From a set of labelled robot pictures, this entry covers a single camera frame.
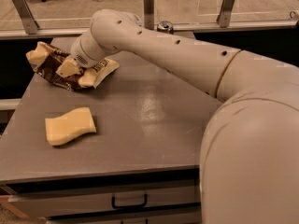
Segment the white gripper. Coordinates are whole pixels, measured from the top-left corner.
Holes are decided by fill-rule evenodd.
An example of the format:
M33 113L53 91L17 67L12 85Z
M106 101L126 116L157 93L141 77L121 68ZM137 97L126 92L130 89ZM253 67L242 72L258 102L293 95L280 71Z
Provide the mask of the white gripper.
M107 53L94 39L90 30L75 40L71 46L70 54L73 58L71 56L66 57L57 68L56 74L60 77L70 77L80 75L81 67L88 68L83 76L78 79L78 84L82 88L96 88L101 82L101 70L95 69L93 66L104 59Z

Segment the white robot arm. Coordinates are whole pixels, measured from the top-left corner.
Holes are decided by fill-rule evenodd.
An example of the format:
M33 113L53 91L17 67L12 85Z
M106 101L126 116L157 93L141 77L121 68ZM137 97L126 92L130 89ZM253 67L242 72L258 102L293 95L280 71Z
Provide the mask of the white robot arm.
M203 136L203 224L299 224L299 69L257 54L145 29L97 11L70 53L92 67L120 51L221 101Z

